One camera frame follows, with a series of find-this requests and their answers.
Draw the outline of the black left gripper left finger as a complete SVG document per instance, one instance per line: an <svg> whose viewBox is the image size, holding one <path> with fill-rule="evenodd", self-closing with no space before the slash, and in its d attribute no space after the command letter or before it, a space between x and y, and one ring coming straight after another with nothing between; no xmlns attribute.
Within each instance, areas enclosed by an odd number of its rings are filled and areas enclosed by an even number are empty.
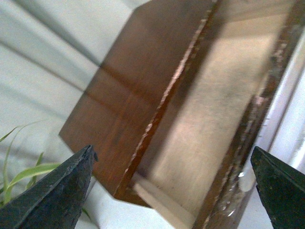
<svg viewBox="0 0 305 229"><path fill-rule="evenodd" d="M2 229L73 229L86 199L93 164L87 145L0 209Z"/></svg>

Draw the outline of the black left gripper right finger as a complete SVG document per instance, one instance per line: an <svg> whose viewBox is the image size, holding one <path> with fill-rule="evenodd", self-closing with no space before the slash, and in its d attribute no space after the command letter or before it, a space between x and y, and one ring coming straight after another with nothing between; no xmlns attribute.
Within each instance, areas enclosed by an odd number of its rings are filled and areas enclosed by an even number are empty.
<svg viewBox="0 0 305 229"><path fill-rule="evenodd" d="M274 229L305 227L305 175L256 146L251 155L256 188Z"/></svg>

